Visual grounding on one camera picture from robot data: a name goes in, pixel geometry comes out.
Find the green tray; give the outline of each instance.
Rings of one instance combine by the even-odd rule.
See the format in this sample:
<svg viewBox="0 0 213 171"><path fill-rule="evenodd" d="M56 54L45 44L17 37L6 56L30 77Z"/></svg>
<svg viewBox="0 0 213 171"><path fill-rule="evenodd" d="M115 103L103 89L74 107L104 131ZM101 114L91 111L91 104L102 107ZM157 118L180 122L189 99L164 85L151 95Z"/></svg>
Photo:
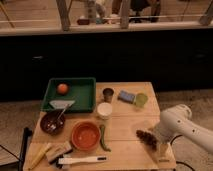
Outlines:
<svg viewBox="0 0 213 171"><path fill-rule="evenodd" d="M56 92L60 83L66 83L69 86L69 92L66 95ZM55 110L49 104L51 100L75 100L75 103L67 109L67 113L92 112L96 103L95 94L96 80L93 77L52 78L49 80L41 110L46 112Z"/></svg>

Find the green bean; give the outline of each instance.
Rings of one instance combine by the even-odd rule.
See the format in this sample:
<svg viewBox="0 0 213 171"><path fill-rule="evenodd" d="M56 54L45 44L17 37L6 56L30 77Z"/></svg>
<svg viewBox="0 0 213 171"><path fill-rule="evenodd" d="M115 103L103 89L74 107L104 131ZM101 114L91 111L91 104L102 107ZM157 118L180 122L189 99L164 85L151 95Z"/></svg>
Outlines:
<svg viewBox="0 0 213 171"><path fill-rule="evenodd" d="M101 131L101 147L103 148L104 151L111 151L109 147L106 146L105 141L104 141L104 134L105 134L105 125L100 125L100 131Z"/></svg>

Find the spoon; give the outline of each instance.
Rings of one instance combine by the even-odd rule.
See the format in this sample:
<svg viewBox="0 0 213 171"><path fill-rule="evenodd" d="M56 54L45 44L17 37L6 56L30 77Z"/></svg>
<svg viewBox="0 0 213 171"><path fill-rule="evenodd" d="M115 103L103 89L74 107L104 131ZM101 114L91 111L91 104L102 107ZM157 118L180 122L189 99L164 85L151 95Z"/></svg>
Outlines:
<svg viewBox="0 0 213 171"><path fill-rule="evenodd" d="M52 123L49 123L48 125L48 131L54 131L58 126L62 125L63 122L60 121L61 116L64 114L64 112L70 107L70 104L67 104L67 106L62 110L62 112L58 115L55 121Z"/></svg>
<svg viewBox="0 0 213 171"><path fill-rule="evenodd" d="M64 112L70 107L71 105L70 104L67 104L67 106L62 110L62 112L58 115L57 117L57 122L58 120L61 118L61 116L64 114Z"/></svg>

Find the floor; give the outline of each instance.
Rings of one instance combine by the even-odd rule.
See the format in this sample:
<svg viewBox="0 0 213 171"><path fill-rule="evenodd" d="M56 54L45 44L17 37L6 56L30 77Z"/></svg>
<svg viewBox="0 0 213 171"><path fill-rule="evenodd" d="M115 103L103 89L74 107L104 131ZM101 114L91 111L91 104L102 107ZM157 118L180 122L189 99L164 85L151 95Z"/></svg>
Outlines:
<svg viewBox="0 0 213 171"><path fill-rule="evenodd" d="M193 122L213 130L213 89L157 92L156 96L161 110L186 104L193 112ZM0 144L19 155L23 129L34 129L40 106L41 101L0 103ZM213 156L187 138L176 139L172 147L176 160L186 162L196 171L212 171ZM0 162L12 161L16 159L0 149ZM14 170L17 170L16 165L0 167L0 171ZM177 166L177 171L189 170L183 165Z"/></svg>

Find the small bowl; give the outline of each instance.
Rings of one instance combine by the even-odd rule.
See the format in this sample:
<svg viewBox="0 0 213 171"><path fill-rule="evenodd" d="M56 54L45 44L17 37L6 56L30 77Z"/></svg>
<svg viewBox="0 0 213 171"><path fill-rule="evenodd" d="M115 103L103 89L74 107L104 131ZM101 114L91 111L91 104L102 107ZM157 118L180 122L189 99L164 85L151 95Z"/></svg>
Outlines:
<svg viewBox="0 0 213 171"><path fill-rule="evenodd" d="M90 121L77 123L71 134L71 141L78 150L94 150L101 138L99 127Z"/></svg>
<svg viewBox="0 0 213 171"><path fill-rule="evenodd" d="M62 110L54 110L44 115L40 122L41 129L51 135L59 134L63 130L65 124L64 115L61 115L57 120L61 112Z"/></svg>

